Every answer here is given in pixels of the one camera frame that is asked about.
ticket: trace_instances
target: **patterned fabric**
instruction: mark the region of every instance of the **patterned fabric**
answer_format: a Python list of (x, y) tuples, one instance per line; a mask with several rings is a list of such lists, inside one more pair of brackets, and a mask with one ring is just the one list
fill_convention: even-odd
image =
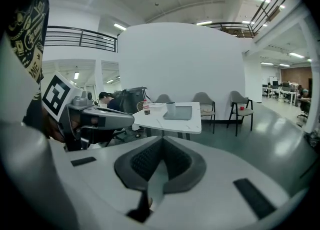
[(25, 0), (18, 5), (6, 28), (11, 46), (26, 71), (39, 84), (39, 90), (27, 109), (23, 122), (42, 131), (40, 81), (42, 57), (49, 17), (49, 0)]

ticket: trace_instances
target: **white table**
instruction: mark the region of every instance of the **white table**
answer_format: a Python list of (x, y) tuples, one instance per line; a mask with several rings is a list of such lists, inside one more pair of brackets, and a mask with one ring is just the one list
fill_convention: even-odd
[(269, 90), (268, 97), (270, 98), (271, 93), (270, 92), (277, 92), (279, 93), (278, 101), (280, 101), (280, 93), (286, 93), (286, 94), (291, 94), (291, 100), (290, 100), (290, 105), (292, 105), (292, 102), (294, 101), (294, 105), (296, 104), (296, 99), (297, 99), (297, 93), (296, 92), (288, 92), (288, 91), (283, 91), (280, 89), (272, 89), (272, 88), (267, 88), (263, 87), (262, 90), (264, 91), (265, 89)]
[(165, 103), (150, 104), (150, 115), (145, 115), (144, 111), (139, 111), (134, 116), (134, 123), (147, 128), (147, 136), (151, 136), (151, 129), (162, 131), (178, 132), (178, 137), (182, 138), (182, 133), (186, 133), (186, 138), (190, 139), (190, 133), (201, 133), (200, 104), (198, 102), (177, 102), (176, 106), (192, 106), (192, 117), (190, 120), (166, 120), (163, 118), (167, 112)]
[(288, 92), (288, 91), (283, 91), (283, 90), (279, 90), (280, 93), (286, 93), (286, 94), (291, 94), (291, 100), (290, 100), (290, 105), (292, 105), (292, 99), (294, 96), (294, 104), (296, 104), (296, 99), (297, 99), (297, 93), (296, 92)]

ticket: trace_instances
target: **black metal railing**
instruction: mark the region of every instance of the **black metal railing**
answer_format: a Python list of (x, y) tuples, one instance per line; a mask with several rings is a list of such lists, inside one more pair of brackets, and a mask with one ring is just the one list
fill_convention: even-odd
[(82, 46), (117, 52), (118, 40), (116, 37), (87, 29), (48, 26), (44, 45)]
[(216, 22), (216, 23), (205, 24), (203, 26), (215, 28), (239, 38), (254, 37), (252, 27), (249, 23), (247, 24), (242, 22)]
[(266, 26), (285, 7), (286, 0), (264, 0), (251, 19), (253, 35), (256, 36), (263, 26)]

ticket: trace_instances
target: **gray chair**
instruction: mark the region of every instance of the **gray chair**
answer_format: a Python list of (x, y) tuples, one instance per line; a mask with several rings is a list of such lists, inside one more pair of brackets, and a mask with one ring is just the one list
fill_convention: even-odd
[[(196, 93), (194, 98), (191, 102), (199, 102), (200, 103), (200, 115), (201, 116), (211, 116), (210, 118), (210, 125), (212, 122), (212, 116), (213, 116), (213, 132), (215, 133), (215, 123), (216, 123), (216, 103), (210, 99), (210, 97), (205, 92), (199, 92)], [(212, 106), (212, 109), (210, 112), (205, 112), (206, 106)]]
[(161, 94), (158, 99), (155, 101), (155, 103), (167, 103), (171, 102), (170, 97), (167, 94)]
[[(230, 116), (229, 116), (229, 121), (228, 124), (226, 125), (226, 127), (229, 127), (229, 123), (231, 120), (231, 115), (235, 114), (235, 118), (236, 118), (236, 122), (235, 122), (235, 135), (238, 135), (238, 117), (242, 116), (242, 121), (244, 119), (245, 116), (249, 116), (251, 115), (251, 127), (250, 130), (252, 131), (252, 124), (253, 124), (253, 120), (254, 120), (254, 107), (253, 107), (253, 102), (252, 100), (246, 99), (244, 98), (239, 92), (237, 91), (232, 91), (230, 93), (230, 100), (231, 100), (231, 112), (230, 112)], [(238, 110), (238, 104), (246, 104), (246, 107), (244, 110)]]
[(138, 102), (137, 105), (136, 105), (136, 109), (138, 111), (142, 111), (144, 109), (144, 101)]

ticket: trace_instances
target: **person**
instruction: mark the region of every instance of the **person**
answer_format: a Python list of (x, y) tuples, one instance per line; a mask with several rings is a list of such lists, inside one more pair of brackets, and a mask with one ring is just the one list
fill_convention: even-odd
[(301, 101), (311, 101), (311, 98), (309, 97), (309, 91), (307, 89), (302, 90)]
[(101, 92), (99, 94), (99, 101), (100, 104), (102, 105), (107, 105), (108, 108), (121, 111), (120, 109), (120, 104), (117, 99), (112, 95), (112, 93), (107, 93), (107, 92)]

